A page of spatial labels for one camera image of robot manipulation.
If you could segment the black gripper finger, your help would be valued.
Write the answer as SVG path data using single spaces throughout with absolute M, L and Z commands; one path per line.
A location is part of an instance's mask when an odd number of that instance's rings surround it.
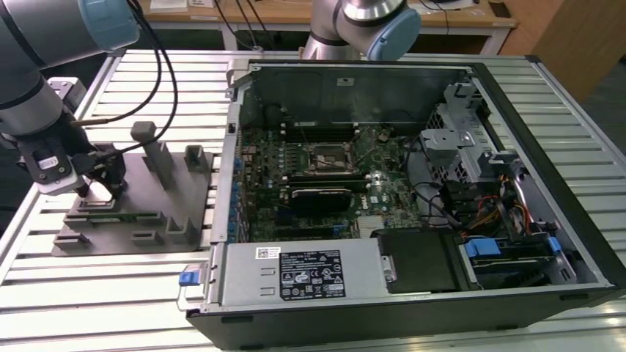
M 123 153 L 115 148 L 112 143 L 96 143 L 95 158 L 95 180 L 103 184 L 112 198 L 116 199 L 123 194 L 127 182 L 127 165 Z
M 94 179 L 90 175 L 76 175 L 78 177 L 78 186 L 75 187 L 75 193 L 86 198 L 90 194 L 90 185 L 94 182 Z

